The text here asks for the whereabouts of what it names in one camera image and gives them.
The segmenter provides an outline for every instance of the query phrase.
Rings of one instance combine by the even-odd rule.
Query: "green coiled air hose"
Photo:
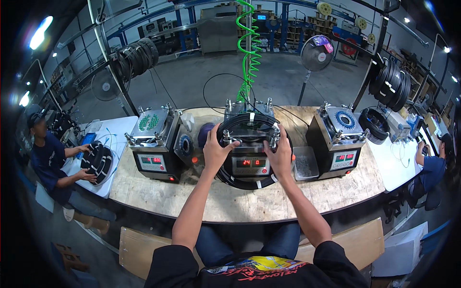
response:
[[[262,56],[259,55],[257,52],[261,51],[262,49],[257,47],[257,45],[261,43],[261,41],[258,40],[260,34],[255,32],[255,30],[258,29],[258,26],[253,26],[252,25],[251,29],[250,29],[250,28],[245,27],[242,24],[240,24],[240,19],[241,18],[246,17],[249,14],[253,15],[254,7],[251,4],[249,4],[249,3],[247,3],[247,2],[245,2],[243,0],[237,0],[237,2],[240,3],[242,6],[246,6],[247,8],[248,7],[250,8],[249,11],[246,11],[244,14],[237,17],[237,20],[236,20],[237,26],[239,26],[240,28],[244,29],[247,32],[245,35],[240,37],[240,39],[237,42],[238,49],[240,51],[242,51],[243,53],[245,53],[245,57],[243,57],[243,62],[242,62],[243,78],[244,78],[245,81],[242,83],[242,87],[238,91],[237,101],[245,101],[242,94],[246,96],[246,95],[249,95],[249,93],[250,93],[250,88],[252,87],[251,84],[254,83],[254,80],[251,79],[251,77],[256,77],[256,75],[253,73],[253,71],[259,71],[259,69],[256,68],[255,66],[261,64],[261,62],[257,61],[257,59],[261,58]],[[252,19],[252,23],[256,22],[256,19],[254,19],[254,18],[251,18],[251,19]],[[241,42],[245,38],[246,38],[246,41],[251,41],[251,48],[252,48],[251,51],[248,51],[248,50],[242,48],[242,46],[241,46]],[[247,61],[248,57],[249,57],[250,65],[249,65],[249,69],[247,71],[246,67],[245,67],[245,62]]]

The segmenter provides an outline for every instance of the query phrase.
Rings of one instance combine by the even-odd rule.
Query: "navy t-shirt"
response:
[[[71,197],[73,184],[65,188],[55,187],[60,178],[67,177],[67,174],[61,170],[65,163],[64,145],[47,131],[45,145],[38,147],[34,144],[30,161],[51,198],[65,205]]]
[[[436,186],[445,173],[445,159],[437,156],[425,156],[423,170],[420,173],[420,180],[427,193]]]

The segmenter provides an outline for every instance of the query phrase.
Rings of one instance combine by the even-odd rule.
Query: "graphic print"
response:
[[[233,265],[225,265],[205,269],[215,275],[240,274],[242,280],[266,279],[270,277],[284,276],[296,273],[299,268],[307,263],[297,260],[289,260],[274,256],[253,256]]]

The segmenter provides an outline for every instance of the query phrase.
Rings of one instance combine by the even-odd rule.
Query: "black t-shirt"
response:
[[[198,269],[187,247],[164,246],[154,251],[144,287],[368,287],[344,249],[333,241],[315,249],[313,264],[253,256],[224,266],[205,267],[200,272]]]
[[[65,205],[71,197],[74,184],[65,188],[56,187],[60,178],[67,177],[67,174],[61,170],[65,163],[64,145],[50,131],[47,131],[45,145],[38,147],[34,144],[32,147],[30,162],[51,198]]]

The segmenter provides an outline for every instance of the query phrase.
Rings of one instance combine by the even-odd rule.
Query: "wooden workbench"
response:
[[[310,123],[317,107],[284,106]],[[191,109],[195,117],[219,114],[208,108]],[[286,128],[293,146],[306,146],[307,126],[296,117],[274,107],[275,117]],[[150,180],[137,169],[133,153],[125,148],[115,174],[109,197],[114,201],[149,213],[177,217],[198,181],[189,170],[179,184]],[[381,174],[367,143],[357,167],[343,178],[315,182],[296,182],[320,213],[341,209],[385,190]],[[282,189],[275,183],[258,190],[239,190],[214,180],[205,206],[203,221],[255,223],[287,221],[296,218],[295,210]]]

